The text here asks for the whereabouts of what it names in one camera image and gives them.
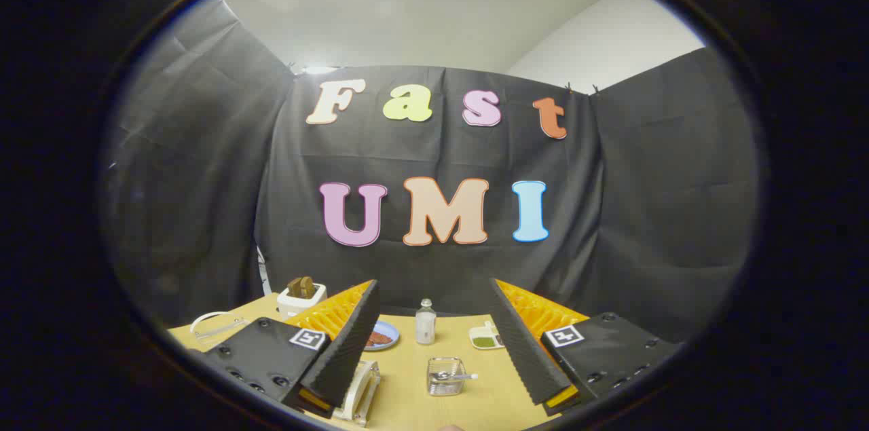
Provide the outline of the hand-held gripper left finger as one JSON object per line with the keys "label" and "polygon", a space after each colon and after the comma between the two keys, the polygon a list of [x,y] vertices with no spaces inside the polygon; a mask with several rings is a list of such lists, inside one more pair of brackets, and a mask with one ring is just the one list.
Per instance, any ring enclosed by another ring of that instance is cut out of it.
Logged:
{"label": "hand-held gripper left finger", "polygon": [[367,280],[286,320],[261,317],[202,354],[202,363],[271,400],[330,418],[342,406],[380,316]]}

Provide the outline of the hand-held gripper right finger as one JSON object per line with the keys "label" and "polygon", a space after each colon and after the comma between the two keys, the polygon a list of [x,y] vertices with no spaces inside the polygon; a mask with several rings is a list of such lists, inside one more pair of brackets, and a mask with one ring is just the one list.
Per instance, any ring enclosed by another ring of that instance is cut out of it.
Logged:
{"label": "hand-held gripper right finger", "polygon": [[549,416],[605,399],[682,347],[614,312],[584,316],[491,279],[489,313],[532,403]]}

